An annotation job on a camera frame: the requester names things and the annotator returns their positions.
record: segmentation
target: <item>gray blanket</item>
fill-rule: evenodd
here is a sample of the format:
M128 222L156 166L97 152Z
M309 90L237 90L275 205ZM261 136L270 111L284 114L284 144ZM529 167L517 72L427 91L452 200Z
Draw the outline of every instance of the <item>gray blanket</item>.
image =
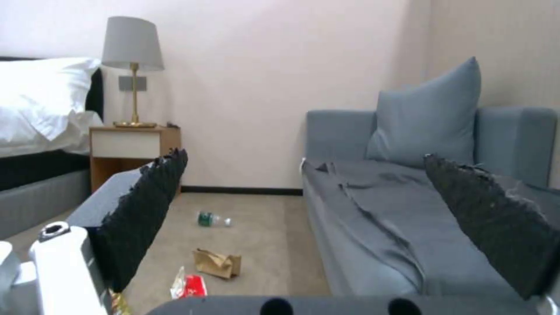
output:
M461 232L423 170L307 161L304 175L320 182L318 191L340 227L419 293L519 298Z

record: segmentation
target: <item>wall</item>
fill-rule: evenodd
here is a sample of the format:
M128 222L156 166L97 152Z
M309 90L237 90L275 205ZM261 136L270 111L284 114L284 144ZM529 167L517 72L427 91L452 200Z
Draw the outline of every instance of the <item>wall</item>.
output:
M430 0L3 0L0 55L100 57L106 19L158 27L144 121L182 128L183 184L297 188L305 113L373 109L426 74ZM130 117L106 69L106 121Z
M477 56L484 106L560 108L560 1L432 1L430 77ZM550 185L560 187L560 128Z

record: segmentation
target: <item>plastic bottle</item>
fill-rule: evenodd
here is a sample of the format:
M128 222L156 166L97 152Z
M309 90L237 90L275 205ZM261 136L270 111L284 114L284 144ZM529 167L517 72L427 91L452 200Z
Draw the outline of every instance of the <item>plastic bottle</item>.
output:
M221 217L211 212L198 211L197 223L200 226L224 226L229 228L231 226L231 219L229 217Z

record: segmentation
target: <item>trash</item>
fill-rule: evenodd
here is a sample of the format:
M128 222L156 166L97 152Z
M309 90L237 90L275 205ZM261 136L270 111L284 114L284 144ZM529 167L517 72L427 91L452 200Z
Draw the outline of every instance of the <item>trash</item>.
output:
M206 274L230 279L241 273L241 256L221 255L197 248L193 251L194 265Z
M112 290L109 290L109 293L111 294L111 312L113 315L132 314L127 301L121 293L114 293Z
M199 211L197 213L197 223L200 226L224 226L229 228L231 226L231 219L229 217L223 218L211 212Z
M204 278L199 275L186 275L185 267L181 266L171 286L173 300L187 297L205 297L208 295Z

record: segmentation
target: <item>floor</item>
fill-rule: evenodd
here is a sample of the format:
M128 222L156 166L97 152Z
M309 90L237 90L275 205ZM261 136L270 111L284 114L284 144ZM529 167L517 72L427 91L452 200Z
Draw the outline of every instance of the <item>floor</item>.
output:
M198 211L230 217L232 227L201 228L195 222ZM42 226L8 240L20 257ZM330 294L302 197L183 193L171 204L125 291L134 314L145 314L170 299L169 287L180 266L195 273L196 248L242 256L239 277L204 276L209 295Z

